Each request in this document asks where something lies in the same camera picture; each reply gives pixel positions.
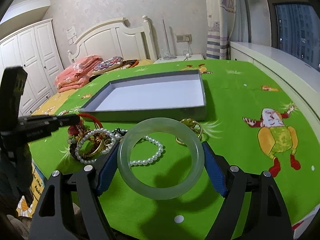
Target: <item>wardrobe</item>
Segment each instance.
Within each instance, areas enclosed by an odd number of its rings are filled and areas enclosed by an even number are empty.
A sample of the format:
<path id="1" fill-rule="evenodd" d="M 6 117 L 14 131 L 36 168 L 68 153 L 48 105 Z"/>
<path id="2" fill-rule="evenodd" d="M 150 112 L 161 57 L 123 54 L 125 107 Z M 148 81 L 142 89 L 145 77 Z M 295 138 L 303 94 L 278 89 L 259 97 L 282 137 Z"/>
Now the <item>wardrobe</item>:
<path id="1" fill-rule="evenodd" d="M 57 90 L 54 80 L 63 66 L 53 35 L 52 19 L 26 26 L 0 41 L 0 77 L 4 68 L 23 66 L 28 73 L 19 115 L 30 115 Z"/>

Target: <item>gray box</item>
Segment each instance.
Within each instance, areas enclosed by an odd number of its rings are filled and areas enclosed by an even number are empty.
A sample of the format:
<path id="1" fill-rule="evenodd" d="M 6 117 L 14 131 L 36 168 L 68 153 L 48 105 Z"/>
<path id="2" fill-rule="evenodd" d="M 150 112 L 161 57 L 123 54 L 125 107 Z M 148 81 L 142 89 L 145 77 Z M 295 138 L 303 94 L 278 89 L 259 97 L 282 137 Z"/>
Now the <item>gray box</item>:
<path id="1" fill-rule="evenodd" d="M 204 85 L 198 70 L 113 80 L 79 112 L 101 122 L 140 122 L 154 117 L 202 121 L 206 117 Z"/>

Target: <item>jade bangle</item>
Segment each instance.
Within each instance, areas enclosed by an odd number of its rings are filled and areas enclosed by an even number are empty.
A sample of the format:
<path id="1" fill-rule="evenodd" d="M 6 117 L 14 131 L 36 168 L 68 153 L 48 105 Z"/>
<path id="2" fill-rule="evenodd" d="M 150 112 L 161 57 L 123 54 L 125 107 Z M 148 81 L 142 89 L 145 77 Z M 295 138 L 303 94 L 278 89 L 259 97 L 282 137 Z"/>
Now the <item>jade bangle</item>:
<path id="1" fill-rule="evenodd" d="M 190 150 L 189 174 L 176 186 L 167 188 L 148 186 L 135 177 L 129 166 L 132 148 L 141 138 L 154 132 L 172 133 L 185 142 Z M 195 133 L 183 123 L 169 118 L 152 118 L 138 123 L 126 133 L 119 145 L 117 162 L 121 177 L 132 190 L 152 199 L 172 199 L 186 193 L 197 183 L 204 167 L 204 151 Z"/>

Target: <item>cartoon hand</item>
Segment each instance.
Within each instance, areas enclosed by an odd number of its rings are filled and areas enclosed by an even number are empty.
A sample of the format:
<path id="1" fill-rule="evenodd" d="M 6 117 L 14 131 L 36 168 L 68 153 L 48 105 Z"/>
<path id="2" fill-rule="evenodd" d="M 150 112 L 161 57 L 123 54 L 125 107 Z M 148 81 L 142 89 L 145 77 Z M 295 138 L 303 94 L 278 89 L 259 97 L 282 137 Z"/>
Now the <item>cartoon hand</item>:
<path id="1" fill-rule="evenodd" d="M 252 120 L 252 119 L 246 118 L 246 117 L 243 117 L 242 119 L 243 119 L 243 121 L 245 121 L 250 126 L 254 126 L 256 124 L 256 122 L 257 122 L 256 120 Z"/>
<path id="2" fill-rule="evenodd" d="M 290 114 L 293 110 L 294 110 L 294 105 L 289 106 L 287 113 Z"/>

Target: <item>power outlet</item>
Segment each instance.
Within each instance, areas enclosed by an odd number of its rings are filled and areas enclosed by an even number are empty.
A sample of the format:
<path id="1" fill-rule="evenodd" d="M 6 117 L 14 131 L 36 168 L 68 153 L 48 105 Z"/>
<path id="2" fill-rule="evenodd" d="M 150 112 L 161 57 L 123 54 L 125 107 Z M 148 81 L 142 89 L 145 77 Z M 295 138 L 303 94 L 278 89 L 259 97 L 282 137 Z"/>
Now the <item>power outlet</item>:
<path id="1" fill-rule="evenodd" d="M 191 34 L 177 35 L 177 43 L 179 42 L 191 42 Z"/>

